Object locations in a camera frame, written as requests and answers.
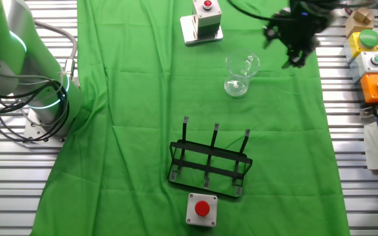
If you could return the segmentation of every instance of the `cable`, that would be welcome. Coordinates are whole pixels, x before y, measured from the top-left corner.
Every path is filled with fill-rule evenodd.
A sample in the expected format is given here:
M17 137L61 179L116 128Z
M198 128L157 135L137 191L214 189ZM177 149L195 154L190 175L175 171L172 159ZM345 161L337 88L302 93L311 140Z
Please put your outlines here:
M51 30L53 32L57 32L59 34L65 35L72 42L72 52L71 52L70 57L68 59L74 59L75 58L75 54L77 54L78 43L77 43L77 40L75 39L75 37L72 34L68 33L67 31L65 31L61 28L51 26L50 24L46 24L46 23L43 23L43 22L40 22L40 21L37 21L37 20L34 21L34 24L36 26L40 26L40 27L45 28L47 30Z
M55 94L58 94L58 92L59 92L59 91L61 90L61 88L63 88L63 86L64 86L64 75L65 75L65 73L64 73L63 71L59 73L59 76L60 76L60 87L59 87L57 90L55 90ZM44 98L40 98L40 99L38 99L38 100L45 100L46 98L48 98L48 97L50 97L50 96L52 96L52 94L49 94L48 96L46 96L46 97L44 97Z
M70 113L70 105L69 105L69 102L68 102L68 94L67 94L66 90L64 88L61 88L61 93L58 96L59 96L59 99L61 99L63 101L63 102L60 103L61 106L62 106L61 108L63 108L63 109L61 109L62 112L60 112L59 118L56 120L55 125L49 131L47 131L44 135L42 135L38 138L32 138L32 139L23 137L20 134L13 131L13 129L9 128L7 126L7 124L4 122L4 120L2 119L1 116L0 116L1 124L6 129L8 129L11 133L13 133L15 136L19 137L20 139L13 138L13 137L9 136L5 132L3 132L1 129L0 129L0 133L3 136L5 136L6 138L8 138L12 141L15 141L15 142L38 142L38 141L47 140L48 138L54 136L65 125L66 121L68 120L69 113ZM59 125L59 122L60 122L61 118L63 118L63 117L64 117L64 120Z
M0 73L0 76L6 77L6 78L13 78L13 79L46 79L48 81L52 80L51 78L48 78L46 76L41 76L41 75L6 75Z
M49 81L48 83L46 83L42 87L38 88L37 90L32 91L32 92L34 92L34 94L31 94L31 96L24 103L16 104L16 105L13 105L13 106L11 106L9 108L0 109L0 114L16 111L16 110L18 110L20 108L23 108L25 105L29 104L43 89L45 89L45 88L47 88L49 86L52 86L53 84L56 84L56 83L59 83L59 82L58 81Z
M19 85L40 85L41 83L46 83L46 81L33 82L33 83L18 83Z
M30 122L30 123L34 123L36 124L35 121L31 120L28 115L22 110L20 109L20 112L21 114ZM64 109L64 111L62 112L61 116L54 122L52 122L51 124L43 124L43 123L40 123L39 124L36 124L37 126L40 126L40 127L51 127L53 125L55 125L57 122L59 122L59 120L61 120L62 116L66 113L66 109Z
M269 21L269 22L270 21L296 20L294 18L277 18L277 19L274 19L274 18L259 16L259 15L256 15L256 14L253 14L253 13L247 12L246 10L241 9L239 6L237 6L236 4L234 4L232 0L227 0L227 2L232 7L234 7L236 10L240 11L241 13L243 13L243 14L245 14L247 16L253 17L255 19L258 19L258 20L265 20L265 21ZM338 4L338 3L325 3L325 2L313 1L313 0L304 0L304 1L302 0L300 2L315 3L315 4L319 4L319 5L330 6L330 7L342 7L342 8L345 8L345 7L366 7L366 6L371 6L371 5L375 4L377 2L377 0L371 0L368 3L362 3L362 4L357 4L357 5L344 5L344 4Z
M13 103L11 103L11 104L6 104L6 103L2 100L2 98L0 98L0 103L1 103L3 106L5 106L6 108L11 108L11 107L13 107L13 105L17 104L19 101L20 101L20 99L17 99L17 100L15 100L15 101L14 101Z

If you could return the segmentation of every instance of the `control box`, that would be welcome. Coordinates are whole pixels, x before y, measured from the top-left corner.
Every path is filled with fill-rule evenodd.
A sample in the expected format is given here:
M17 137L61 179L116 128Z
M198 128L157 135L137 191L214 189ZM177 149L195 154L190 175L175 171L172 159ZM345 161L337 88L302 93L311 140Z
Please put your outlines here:
M354 83L367 73L378 73L378 52L361 52L349 67Z
M374 37L369 43L364 36ZM361 52L378 52L378 34L373 30L367 29L363 32L353 33L344 44L346 61L350 64Z
M193 0L192 21L198 37L214 35L221 24L218 0Z
M190 193L188 209L186 210L186 223L195 226L215 227L217 225L217 207L217 196Z
M361 78L360 83L366 103L378 103L378 73L365 74Z

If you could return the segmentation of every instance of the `green backdrop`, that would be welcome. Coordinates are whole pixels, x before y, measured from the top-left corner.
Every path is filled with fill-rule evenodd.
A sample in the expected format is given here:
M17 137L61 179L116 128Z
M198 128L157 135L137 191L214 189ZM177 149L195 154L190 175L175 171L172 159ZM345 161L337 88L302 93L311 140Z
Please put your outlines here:
M349 235L316 55L285 69L285 47L262 49L261 22L220 0L224 39L185 46L189 0L78 0L84 105L37 211L32 235ZM283 0L250 1L271 16ZM261 70L243 98L223 82L225 58L248 48ZM188 194L167 181L169 142L181 137L245 153L243 195L219 195L216 227L188 226Z

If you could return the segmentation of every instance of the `table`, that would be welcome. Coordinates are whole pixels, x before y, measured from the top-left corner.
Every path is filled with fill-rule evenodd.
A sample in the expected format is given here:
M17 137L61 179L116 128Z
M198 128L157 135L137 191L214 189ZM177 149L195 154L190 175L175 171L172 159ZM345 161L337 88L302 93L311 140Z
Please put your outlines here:
M37 20L77 36L76 1L27 1L27 4ZM366 169L365 123L358 115L358 97L342 48L346 40L345 21L346 17L337 19L318 35L324 104L351 235L378 236L378 174ZM63 66L72 44L49 30L38 28L37 32ZM5 116L5 120L10 128L24 132L26 120L19 112ZM30 233L42 189L58 152L58 148L28 149L0 134L0 235Z

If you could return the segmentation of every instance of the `clear glass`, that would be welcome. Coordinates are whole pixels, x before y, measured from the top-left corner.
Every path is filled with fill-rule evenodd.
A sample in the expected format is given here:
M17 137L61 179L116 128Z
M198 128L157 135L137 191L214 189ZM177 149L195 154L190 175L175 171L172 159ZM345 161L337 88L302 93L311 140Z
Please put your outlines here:
M226 67L230 75L224 82L225 91L241 97L249 88L251 78L259 71L259 58L250 50L240 49L227 56Z

